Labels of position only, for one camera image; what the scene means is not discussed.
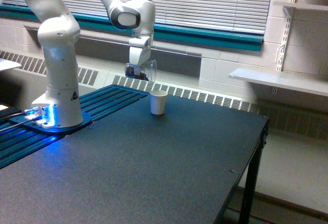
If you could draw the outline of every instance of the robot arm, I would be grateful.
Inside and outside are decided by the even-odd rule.
[[[25,0],[42,22],[38,39],[47,66],[47,90],[32,106],[48,109],[36,121],[44,128],[71,127],[83,121],[79,98],[74,45],[80,27],[62,0]]]
[[[101,0],[108,18],[118,29],[133,29],[130,63],[140,66],[150,58],[155,24],[155,4],[149,0]]]

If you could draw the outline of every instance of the blue led light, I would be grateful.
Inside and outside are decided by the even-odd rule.
[[[57,119],[57,105],[49,105],[48,106],[48,112],[47,112],[47,122],[48,125],[54,126],[56,124]]]

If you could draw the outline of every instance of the cable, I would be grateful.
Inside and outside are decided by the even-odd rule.
[[[10,127],[3,128],[3,129],[0,130],[0,133],[5,132],[5,131],[7,131],[7,130],[9,130],[9,129],[12,129],[12,128],[15,128],[15,127],[18,127],[18,126],[20,126],[20,125],[22,125],[22,124],[28,123],[28,122],[30,122],[30,121],[39,120],[39,119],[41,119],[41,118],[42,118],[42,116],[37,116],[36,118],[33,118],[33,119],[31,119],[31,120],[25,120],[25,121],[23,121],[22,123],[17,123],[17,124],[15,124],[15,125],[10,126]]]
[[[16,116],[20,116],[20,115],[25,115],[25,112],[19,112],[19,113],[15,113],[15,114],[11,114],[11,115],[6,115],[4,117],[1,117],[0,119],[0,123],[10,119],[10,118],[13,118],[13,117],[16,117]]]

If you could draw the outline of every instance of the paper cup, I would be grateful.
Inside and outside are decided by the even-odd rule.
[[[154,90],[150,92],[150,112],[154,115],[164,114],[164,108],[168,93],[165,91]]]

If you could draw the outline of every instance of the windowsill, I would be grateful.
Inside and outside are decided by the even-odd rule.
[[[35,14],[23,6],[0,5],[0,15],[7,18],[37,20]],[[82,28],[104,30],[123,34],[131,34],[131,30],[115,28],[107,17],[73,13]],[[203,46],[234,48],[260,51],[263,36],[242,33],[222,32],[188,27],[155,24],[155,40],[169,40],[178,43],[189,43]]]

